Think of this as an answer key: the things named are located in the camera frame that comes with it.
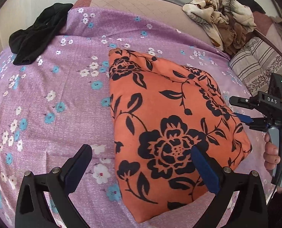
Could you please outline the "right hand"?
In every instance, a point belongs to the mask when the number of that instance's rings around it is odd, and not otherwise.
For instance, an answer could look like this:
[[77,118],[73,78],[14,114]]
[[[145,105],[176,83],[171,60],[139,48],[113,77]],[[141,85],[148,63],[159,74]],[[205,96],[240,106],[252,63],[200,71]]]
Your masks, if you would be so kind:
[[270,142],[270,136],[266,133],[265,137],[265,152],[263,158],[265,160],[264,166],[267,170],[273,170],[278,163],[280,163],[281,157],[278,155],[279,151],[276,146]]

